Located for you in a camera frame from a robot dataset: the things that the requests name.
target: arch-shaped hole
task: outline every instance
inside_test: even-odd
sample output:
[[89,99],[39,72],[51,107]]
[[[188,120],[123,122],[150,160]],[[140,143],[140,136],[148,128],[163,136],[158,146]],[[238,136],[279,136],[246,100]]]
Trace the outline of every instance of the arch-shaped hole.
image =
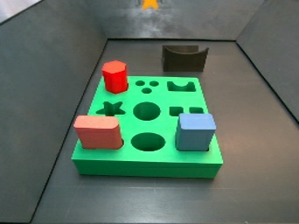
[[159,106],[150,102],[140,102],[135,105],[134,114],[135,117],[143,121],[152,121],[162,113]]
[[140,151],[159,151],[164,147],[164,138],[151,132],[134,136],[131,144]]
[[174,84],[172,81],[167,81],[167,87],[168,87],[168,91],[174,91],[174,92],[195,92],[196,91],[192,81],[190,81],[184,86],[178,86],[176,84]]

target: gray wall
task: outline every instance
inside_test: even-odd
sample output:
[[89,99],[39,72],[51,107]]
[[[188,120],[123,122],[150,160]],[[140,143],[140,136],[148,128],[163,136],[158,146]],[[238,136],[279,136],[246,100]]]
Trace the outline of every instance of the gray wall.
[[238,43],[299,120],[299,1],[267,0]]
[[0,26],[0,222],[28,222],[107,38],[83,0]]
[[88,0],[109,38],[236,40],[263,0],[163,0],[159,10],[136,2]]

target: square hole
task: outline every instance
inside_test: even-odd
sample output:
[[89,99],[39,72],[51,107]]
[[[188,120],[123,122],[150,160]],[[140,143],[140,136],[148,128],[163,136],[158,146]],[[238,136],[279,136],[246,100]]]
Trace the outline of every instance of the square hole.
[[179,116],[183,113],[182,107],[170,107],[170,116]]
[[191,114],[203,114],[203,108],[190,108]]

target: pink block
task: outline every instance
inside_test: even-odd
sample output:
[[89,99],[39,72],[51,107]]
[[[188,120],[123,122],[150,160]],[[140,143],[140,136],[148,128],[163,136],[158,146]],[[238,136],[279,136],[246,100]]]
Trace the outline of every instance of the pink block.
[[116,117],[79,115],[73,127],[84,149],[118,150],[123,146]]

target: hole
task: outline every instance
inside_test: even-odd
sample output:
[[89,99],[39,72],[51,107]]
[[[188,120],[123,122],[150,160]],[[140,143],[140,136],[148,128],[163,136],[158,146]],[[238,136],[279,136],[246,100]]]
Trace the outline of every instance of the hole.
[[164,138],[155,133],[142,133],[134,136],[131,144],[140,151],[159,151],[164,147]]
[[150,87],[146,87],[146,88],[143,89],[143,93],[144,93],[144,94],[151,94],[151,93],[152,93],[152,89],[151,89]]
[[179,116],[183,113],[182,107],[170,107],[170,116]]
[[152,81],[150,82],[150,85],[151,85],[152,87],[156,87],[156,86],[159,86],[159,82],[155,81],[155,80],[152,80]]
[[160,108],[152,102],[140,102],[135,105],[135,117],[143,121],[152,121],[160,115]]
[[104,101],[104,108],[100,109],[96,114],[105,115],[105,116],[114,116],[114,115],[124,115],[126,111],[120,108],[123,105],[123,102],[111,103],[108,101]]
[[192,81],[190,81],[187,85],[182,87],[175,85],[172,81],[167,81],[167,87],[168,87],[168,91],[175,91],[175,92],[195,92],[196,91]]
[[191,114],[203,114],[203,108],[190,108]]
[[139,87],[142,87],[146,83],[144,83],[142,80],[139,80],[135,84],[136,84]]

